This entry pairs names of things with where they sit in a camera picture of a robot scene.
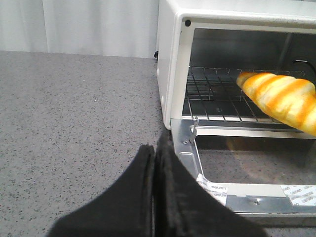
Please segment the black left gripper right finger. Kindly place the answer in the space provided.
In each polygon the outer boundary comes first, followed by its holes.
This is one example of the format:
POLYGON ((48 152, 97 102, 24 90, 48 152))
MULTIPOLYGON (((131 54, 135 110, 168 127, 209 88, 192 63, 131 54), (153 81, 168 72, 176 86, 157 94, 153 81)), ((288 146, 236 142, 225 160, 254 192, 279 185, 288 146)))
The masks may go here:
POLYGON ((169 133, 157 144, 154 175, 157 237, 265 237, 264 229, 208 194, 176 156, 169 133))

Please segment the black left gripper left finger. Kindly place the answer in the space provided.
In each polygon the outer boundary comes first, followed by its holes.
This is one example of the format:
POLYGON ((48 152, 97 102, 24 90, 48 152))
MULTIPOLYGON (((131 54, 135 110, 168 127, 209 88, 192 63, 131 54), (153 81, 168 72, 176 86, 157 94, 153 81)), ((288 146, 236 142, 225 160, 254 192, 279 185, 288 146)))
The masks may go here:
POLYGON ((90 203, 60 218, 49 237, 151 237, 155 151, 140 146, 127 170, 90 203))

